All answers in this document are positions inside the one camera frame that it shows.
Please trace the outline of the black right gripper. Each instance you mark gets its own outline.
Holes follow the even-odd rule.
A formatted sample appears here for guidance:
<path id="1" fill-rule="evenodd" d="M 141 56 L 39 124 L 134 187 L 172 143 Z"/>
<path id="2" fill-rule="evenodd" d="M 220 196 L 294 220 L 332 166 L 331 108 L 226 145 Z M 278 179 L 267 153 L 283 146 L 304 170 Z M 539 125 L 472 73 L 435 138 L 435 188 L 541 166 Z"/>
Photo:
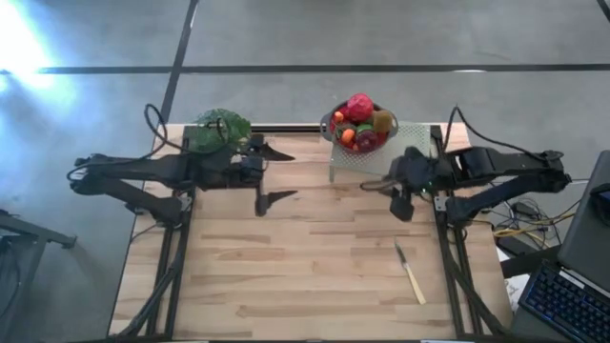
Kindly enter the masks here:
<path id="1" fill-rule="evenodd" d="M 368 180 L 359 184 L 366 192 L 383 192 L 392 189 L 390 213 L 403 222 L 412 220 L 414 206 L 412 192 L 447 192 L 452 189 L 452 166 L 445 151 L 437 156 L 428 156 L 429 166 L 426 169 L 405 169 L 402 156 L 394 158 L 386 179 Z M 400 184 L 407 190 L 394 188 Z"/>

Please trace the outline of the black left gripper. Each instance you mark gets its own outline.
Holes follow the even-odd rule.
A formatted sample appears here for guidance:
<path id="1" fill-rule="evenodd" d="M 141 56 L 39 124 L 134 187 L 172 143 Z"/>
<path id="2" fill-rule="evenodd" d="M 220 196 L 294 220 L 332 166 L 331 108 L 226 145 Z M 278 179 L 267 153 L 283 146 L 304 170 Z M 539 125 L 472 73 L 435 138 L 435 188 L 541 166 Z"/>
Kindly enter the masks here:
<path id="1" fill-rule="evenodd" d="M 267 161 L 287 162 L 295 158 L 289 154 L 277 151 L 265 143 L 262 134 L 254 134 L 246 143 L 245 151 L 227 147 L 212 155 L 201 157 L 193 164 L 193 183 L 202 191 L 219 189 L 256 189 L 254 213 L 258 217 L 265 216 L 273 203 L 282 198 L 296 194 L 296 191 L 264 193 L 261 188 L 261 178 L 243 178 L 239 170 L 239 162 L 243 156 L 260 156 Z"/>

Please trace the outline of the dark maroon fruit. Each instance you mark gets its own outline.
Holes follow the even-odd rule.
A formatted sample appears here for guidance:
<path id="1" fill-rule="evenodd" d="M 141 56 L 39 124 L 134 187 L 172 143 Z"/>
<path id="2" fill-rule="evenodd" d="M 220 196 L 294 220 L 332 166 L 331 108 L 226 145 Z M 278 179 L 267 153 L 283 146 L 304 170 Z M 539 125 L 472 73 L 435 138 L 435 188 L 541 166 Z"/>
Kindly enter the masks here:
<path id="1" fill-rule="evenodd" d="M 355 145 L 360 152 L 370 152 L 377 147 L 377 135 L 373 130 L 359 131 L 356 134 Z"/>

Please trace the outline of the red collapsible colander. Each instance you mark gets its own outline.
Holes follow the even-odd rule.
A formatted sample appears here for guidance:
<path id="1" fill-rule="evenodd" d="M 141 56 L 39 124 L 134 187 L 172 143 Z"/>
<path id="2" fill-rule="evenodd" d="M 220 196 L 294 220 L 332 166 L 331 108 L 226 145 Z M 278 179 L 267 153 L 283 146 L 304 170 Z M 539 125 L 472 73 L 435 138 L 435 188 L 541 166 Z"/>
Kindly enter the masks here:
<path id="1" fill-rule="evenodd" d="M 381 107 L 379 104 L 374 102 L 374 111 L 380 111 L 380 110 L 387 110 L 387 109 Z M 344 122 L 341 124 L 338 124 L 338 125 L 333 122 L 333 114 L 336 111 L 341 111 L 344 114 Z M 371 116 L 365 122 L 357 123 L 357 122 L 349 121 L 348 118 L 346 117 L 346 114 L 347 114 L 347 100 L 343 101 L 342 103 L 339 103 L 330 112 L 328 112 L 322 116 L 322 118 L 320 119 L 320 127 L 319 127 L 320 133 L 327 141 L 331 142 L 335 148 L 339 148 L 342 151 L 346 151 L 347 153 L 350 153 L 350 154 L 368 153 L 368 152 L 358 151 L 355 143 L 352 147 L 345 147 L 345 146 L 341 145 L 339 143 L 339 136 L 340 136 L 341 129 L 351 128 L 351 129 L 356 130 L 356 128 L 363 123 L 368 123 L 368 124 L 373 125 L 373 117 Z M 377 147 L 375 150 L 370 151 L 370 152 L 378 151 L 382 147 L 384 147 L 390 140 L 392 140 L 397 135 L 398 129 L 399 129 L 399 124 L 397 122 L 397 117 L 394 115 L 393 128 L 388 133 L 376 133 Z"/>

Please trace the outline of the brown kiwi fruit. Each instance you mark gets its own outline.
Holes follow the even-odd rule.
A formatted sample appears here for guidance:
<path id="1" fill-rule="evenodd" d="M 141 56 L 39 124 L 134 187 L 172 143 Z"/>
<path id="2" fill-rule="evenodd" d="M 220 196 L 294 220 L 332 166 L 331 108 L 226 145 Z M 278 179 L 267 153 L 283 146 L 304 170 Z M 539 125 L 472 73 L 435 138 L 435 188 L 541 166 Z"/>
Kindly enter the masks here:
<path id="1" fill-rule="evenodd" d="M 388 133 L 393 128 L 394 115 L 391 111 L 373 111 L 373 130 L 376 133 Z"/>

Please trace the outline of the large red tomato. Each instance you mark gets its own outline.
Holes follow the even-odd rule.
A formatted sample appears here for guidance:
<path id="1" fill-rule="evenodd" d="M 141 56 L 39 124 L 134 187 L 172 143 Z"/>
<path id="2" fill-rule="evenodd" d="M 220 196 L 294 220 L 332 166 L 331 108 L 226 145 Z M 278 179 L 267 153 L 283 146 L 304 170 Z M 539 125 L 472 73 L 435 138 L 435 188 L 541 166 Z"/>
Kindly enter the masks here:
<path id="1" fill-rule="evenodd" d="M 351 122 L 365 122 L 373 114 L 374 102 L 366 93 L 354 94 L 347 100 L 346 117 Z"/>

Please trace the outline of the green plant in white pot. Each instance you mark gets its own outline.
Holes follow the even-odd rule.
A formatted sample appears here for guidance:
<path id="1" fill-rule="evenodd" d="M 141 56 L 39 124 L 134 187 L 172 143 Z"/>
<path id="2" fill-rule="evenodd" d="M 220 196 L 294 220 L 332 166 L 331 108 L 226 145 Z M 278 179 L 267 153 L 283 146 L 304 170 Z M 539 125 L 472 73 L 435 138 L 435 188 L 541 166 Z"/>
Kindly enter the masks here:
<path id="1" fill-rule="evenodd" d="M 193 147 L 201 152 L 213 152 L 225 146 L 240 147 L 252 135 L 251 122 L 226 109 L 205 111 L 193 123 Z"/>

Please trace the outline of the black power brick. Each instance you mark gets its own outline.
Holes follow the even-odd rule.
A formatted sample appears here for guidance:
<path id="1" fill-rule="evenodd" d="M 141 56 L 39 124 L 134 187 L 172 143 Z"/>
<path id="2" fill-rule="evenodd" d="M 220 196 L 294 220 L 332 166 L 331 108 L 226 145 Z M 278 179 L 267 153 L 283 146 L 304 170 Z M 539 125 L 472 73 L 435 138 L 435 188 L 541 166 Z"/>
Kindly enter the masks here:
<path id="1" fill-rule="evenodd" d="M 523 243 L 522 241 L 513 236 L 497 237 L 496 245 L 503 252 L 512 256 L 519 256 L 525 254 L 529 250 L 529 246 L 527 244 Z"/>

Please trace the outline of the small black power adapter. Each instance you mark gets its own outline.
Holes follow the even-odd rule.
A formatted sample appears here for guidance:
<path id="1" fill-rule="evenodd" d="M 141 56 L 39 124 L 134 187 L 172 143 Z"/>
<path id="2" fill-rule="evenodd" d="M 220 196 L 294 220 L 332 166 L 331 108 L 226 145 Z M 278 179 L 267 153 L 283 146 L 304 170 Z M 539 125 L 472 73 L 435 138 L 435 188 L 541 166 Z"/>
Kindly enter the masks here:
<path id="1" fill-rule="evenodd" d="M 527 216 L 530 218 L 536 218 L 538 216 L 538 211 L 535 208 L 532 208 L 531 206 L 522 202 L 514 203 L 511 208 L 512 211 L 518 215 Z"/>

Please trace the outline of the black side desk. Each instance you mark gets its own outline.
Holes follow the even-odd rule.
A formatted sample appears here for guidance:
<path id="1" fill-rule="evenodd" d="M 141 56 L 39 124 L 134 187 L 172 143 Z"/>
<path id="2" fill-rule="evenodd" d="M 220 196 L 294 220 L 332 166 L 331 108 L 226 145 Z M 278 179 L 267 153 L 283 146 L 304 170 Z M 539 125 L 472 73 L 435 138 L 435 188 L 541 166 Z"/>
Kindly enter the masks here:
<path id="1" fill-rule="evenodd" d="M 523 274 L 535 272 L 543 261 L 556 263 L 561 245 L 542 251 L 531 252 L 517 257 L 509 258 L 500 263 L 503 277 L 512 278 Z"/>

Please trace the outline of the white paper sheet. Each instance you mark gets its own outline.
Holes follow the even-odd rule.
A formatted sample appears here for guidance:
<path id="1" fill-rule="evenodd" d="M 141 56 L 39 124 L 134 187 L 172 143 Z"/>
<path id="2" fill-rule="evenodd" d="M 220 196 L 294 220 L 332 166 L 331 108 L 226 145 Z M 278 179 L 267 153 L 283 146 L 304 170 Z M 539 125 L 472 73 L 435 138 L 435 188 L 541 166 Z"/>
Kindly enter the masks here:
<path id="1" fill-rule="evenodd" d="M 519 299 L 527 285 L 528 280 L 528 274 L 517 275 L 504 280 L 513 313 L 515 313 L 519 307 Z"/>

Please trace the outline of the black laptop computer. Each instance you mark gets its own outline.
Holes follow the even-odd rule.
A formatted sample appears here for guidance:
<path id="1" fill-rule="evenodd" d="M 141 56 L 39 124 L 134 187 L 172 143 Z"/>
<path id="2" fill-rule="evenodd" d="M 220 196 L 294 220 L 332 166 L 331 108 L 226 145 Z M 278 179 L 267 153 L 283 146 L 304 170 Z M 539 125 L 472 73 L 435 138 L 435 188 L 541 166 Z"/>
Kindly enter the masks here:
<path id="1" fill-rule="evenodd" d="M 610 150 L 598 157 L 557 259 L 530 274 L 511 331 L 538 342 L 610 343 Z"/>

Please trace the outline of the black metal cart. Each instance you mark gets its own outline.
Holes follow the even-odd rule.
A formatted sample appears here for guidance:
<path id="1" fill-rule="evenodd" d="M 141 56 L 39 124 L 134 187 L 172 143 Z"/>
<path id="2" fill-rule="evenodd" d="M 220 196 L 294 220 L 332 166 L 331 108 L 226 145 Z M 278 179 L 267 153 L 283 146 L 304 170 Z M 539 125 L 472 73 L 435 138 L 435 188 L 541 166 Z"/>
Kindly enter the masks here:
<path id="1" fill-rule="evenodd" d="M 0 210 L 0 343 L 21 312 L 45 248 L 56 243 L 71 249 L 75 236 L 53 231 Z"/>

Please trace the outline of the black aluminium rig frame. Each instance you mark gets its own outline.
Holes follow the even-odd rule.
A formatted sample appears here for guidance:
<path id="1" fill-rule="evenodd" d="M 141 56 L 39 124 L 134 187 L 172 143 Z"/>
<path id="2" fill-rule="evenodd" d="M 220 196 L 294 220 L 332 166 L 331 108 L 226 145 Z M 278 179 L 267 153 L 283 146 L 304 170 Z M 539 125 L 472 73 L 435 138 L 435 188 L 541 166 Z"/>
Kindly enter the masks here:
<path id="1" fill-rule="evenodd" d="M 295 159 L 274 162 L 269 192 L 296 191 L 254 214 L 250 191 L 198 192 L 176 293 L 152 333 L 185 340 L 452 338 L 482 329 L 464 294 L 449 291 L 430 203 L 409 222 L 390 200 L 359 188 L 364 175 L 331 170 L 314 124 L 263 127 Z M 419 305 L 394 240 L 427 301 Z"/>

